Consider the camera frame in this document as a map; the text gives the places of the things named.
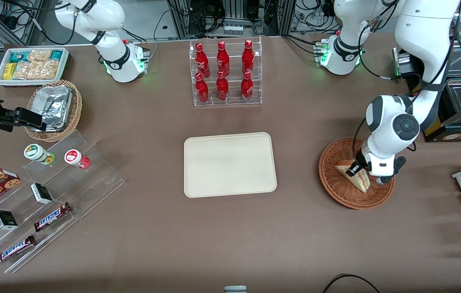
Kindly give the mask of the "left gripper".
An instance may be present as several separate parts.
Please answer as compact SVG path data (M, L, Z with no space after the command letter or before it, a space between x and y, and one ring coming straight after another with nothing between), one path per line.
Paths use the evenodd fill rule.
M371 152L362 151L362 157L365 161L365 167L370 175L376 177L376 183L379 185L385 185L390 182L395 174L394 162L395 154L388 158L380 158ZM354 177L364 166L357 160L354 160L352 164L346 169L345 173L349 177Z

